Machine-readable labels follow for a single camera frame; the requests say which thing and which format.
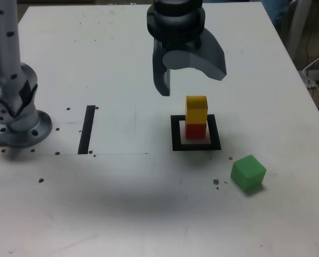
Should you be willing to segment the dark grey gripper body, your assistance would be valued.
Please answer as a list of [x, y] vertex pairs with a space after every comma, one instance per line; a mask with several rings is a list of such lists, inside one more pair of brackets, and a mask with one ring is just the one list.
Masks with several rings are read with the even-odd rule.
[[167, 51], [195, 51], [200, 49], [201, 45], [201, 40], [194, 40], [187, 43], [161, 43], [161, 46], [165, 48]]

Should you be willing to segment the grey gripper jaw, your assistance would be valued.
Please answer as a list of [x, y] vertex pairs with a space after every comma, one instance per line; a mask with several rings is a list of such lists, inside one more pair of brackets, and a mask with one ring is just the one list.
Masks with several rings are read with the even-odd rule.
[[198, 40], [201, 40], [202, 43], [198, 50], [168, 51], [163, 57], [164, 65], [170, 70], [194, 68], [211, 79], [223, 80], [227, 75], [227, 70], [222, 47], [206, 28], [203, 29]]
[[162, 96], [170, 96], [170, 70], [163, 63], [163, 57], [166, 53], [167, 49], [162, 46], [162, 43], [154, 39], [152, 54], [153, 83]]

